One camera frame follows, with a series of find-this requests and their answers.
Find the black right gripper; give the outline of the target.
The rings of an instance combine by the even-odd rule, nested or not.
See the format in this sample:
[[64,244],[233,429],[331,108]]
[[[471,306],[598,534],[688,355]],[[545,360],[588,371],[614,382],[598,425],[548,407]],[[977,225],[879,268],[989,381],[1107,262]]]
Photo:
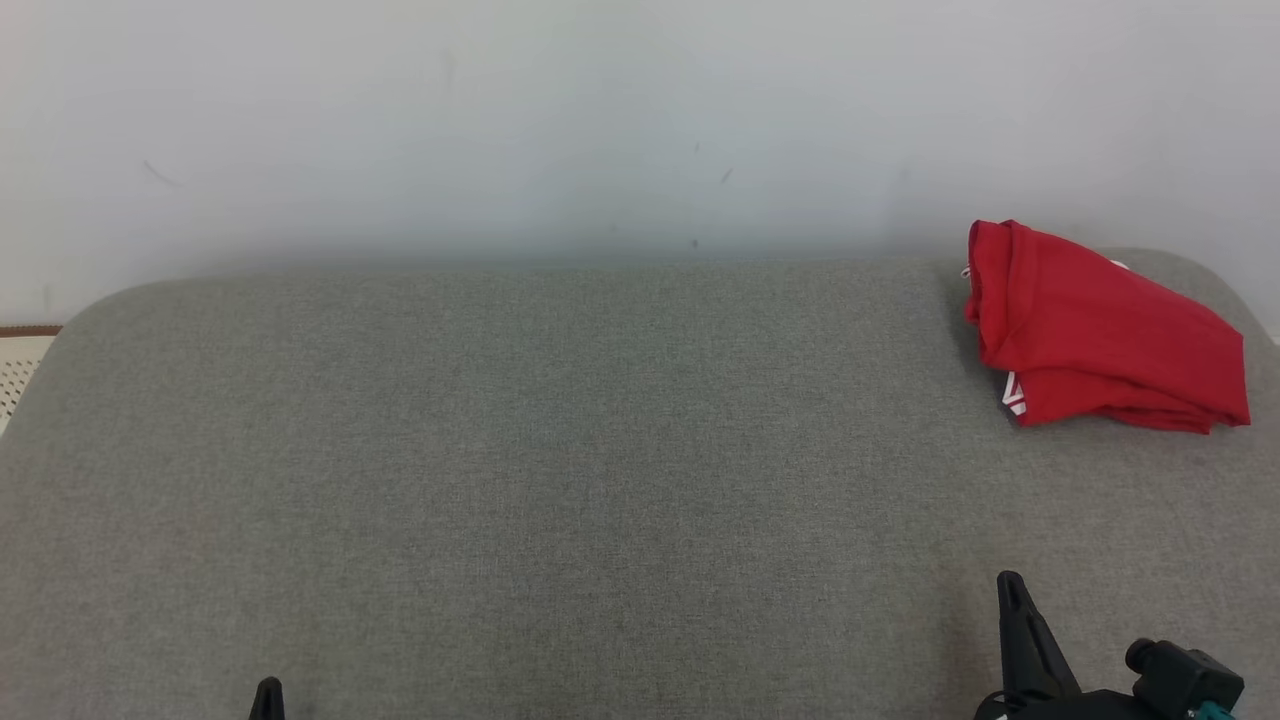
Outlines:
[[[984,698],[975,720],[1147,720],[1147,708],[1115,691],[1083,693],[1021,575],[997,575],[1004,692]],[[1021,697],[1062,697],[1032,701]]]

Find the red shorts with white band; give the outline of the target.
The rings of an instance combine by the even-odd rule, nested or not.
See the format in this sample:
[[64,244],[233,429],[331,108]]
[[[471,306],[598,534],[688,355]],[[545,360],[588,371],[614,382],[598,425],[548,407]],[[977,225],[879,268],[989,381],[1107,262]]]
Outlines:
[[1021,427],[1096,415],[1128,425],[1207,436],[1213,427],[1248,427],[1248,404],[1203,404],[1134,382],[1065,368],[1010,372],[1001,404]]

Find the red jersey with white sleeves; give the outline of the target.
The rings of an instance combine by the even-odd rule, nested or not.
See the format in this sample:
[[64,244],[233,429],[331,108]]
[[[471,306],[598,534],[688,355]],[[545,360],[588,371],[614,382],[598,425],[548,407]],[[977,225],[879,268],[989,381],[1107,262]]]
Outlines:
[[1018,222],[975,222],[965,318],[989,369],[1065,368],[1203,404],[1248,404],[1243,336],[1123,263]]

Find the cream laundry basket brown rim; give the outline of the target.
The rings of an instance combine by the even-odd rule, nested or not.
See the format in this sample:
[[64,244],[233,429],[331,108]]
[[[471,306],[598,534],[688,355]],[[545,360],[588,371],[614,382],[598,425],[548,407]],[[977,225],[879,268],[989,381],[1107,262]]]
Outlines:
[[0,325],[0,436],[60,325]]

